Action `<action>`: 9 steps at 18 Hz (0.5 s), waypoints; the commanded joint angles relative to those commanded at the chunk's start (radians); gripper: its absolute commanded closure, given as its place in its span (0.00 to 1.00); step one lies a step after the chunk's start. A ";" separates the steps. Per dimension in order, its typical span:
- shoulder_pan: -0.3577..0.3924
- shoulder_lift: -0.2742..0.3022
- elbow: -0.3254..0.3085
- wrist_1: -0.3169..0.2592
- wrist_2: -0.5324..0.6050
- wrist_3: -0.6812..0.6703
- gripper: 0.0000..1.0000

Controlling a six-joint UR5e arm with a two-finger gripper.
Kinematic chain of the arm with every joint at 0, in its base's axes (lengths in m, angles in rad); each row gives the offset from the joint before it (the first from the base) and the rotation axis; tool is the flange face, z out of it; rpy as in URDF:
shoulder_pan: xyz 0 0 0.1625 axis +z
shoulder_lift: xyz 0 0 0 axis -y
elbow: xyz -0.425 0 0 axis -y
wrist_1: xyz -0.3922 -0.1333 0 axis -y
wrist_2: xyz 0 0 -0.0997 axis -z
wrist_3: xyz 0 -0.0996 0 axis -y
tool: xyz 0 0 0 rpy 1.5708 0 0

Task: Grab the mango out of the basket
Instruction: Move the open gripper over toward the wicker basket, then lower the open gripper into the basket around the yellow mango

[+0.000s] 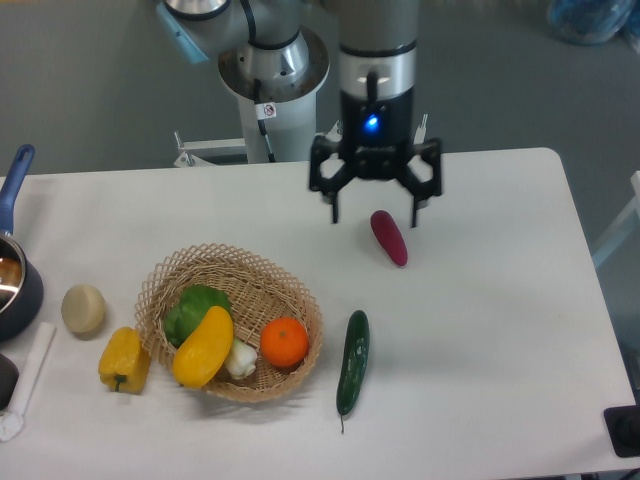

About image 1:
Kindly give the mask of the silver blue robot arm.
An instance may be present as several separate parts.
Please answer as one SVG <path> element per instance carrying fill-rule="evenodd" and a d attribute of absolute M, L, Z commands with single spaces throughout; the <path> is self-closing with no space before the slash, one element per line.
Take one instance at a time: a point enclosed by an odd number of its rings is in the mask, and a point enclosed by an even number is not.
<path fill-rule="evenodd" d="M 194 60 L 216 62 L 241 115 L 251 163 L 306 161 L 331 206 L 353 179 L 397 181 L 415 209 L 442 192 L 441 143 L 412 129 L 419 5 L 326 1 L 331 58 L 298 1 L 160 1 Z"/>

